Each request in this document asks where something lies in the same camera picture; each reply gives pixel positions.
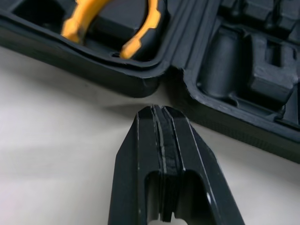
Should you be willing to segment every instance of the white surface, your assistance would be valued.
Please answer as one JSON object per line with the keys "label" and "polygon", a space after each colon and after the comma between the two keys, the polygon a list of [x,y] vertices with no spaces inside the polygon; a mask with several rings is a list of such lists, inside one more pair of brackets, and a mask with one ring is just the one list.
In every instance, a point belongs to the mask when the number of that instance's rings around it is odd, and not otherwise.
{"label": "white surface", "polygon": [[[115,155],[139,109],[169,105],[164,88],[132,99],[6,49],[0,57],[0,225],[107,224]],[[300,165],[194,127],[247,225],[300,224]]]}

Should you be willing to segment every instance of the plier handle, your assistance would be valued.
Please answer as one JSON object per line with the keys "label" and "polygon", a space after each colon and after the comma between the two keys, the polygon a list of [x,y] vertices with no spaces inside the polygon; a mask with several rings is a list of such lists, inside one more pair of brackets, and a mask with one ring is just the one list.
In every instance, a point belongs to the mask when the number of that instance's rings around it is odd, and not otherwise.
{"label": "plier handle", "polygon": [[[61,35],[82,44],[85,34],[96,15],[110,0],[77,0],[72,16],[67,19]],[[120,52],[123,59],[134,58],[151,48],[159,39],[159,33],[166,14],[166,0],[148,0],[148,15],[139,31],[127,41]]]}

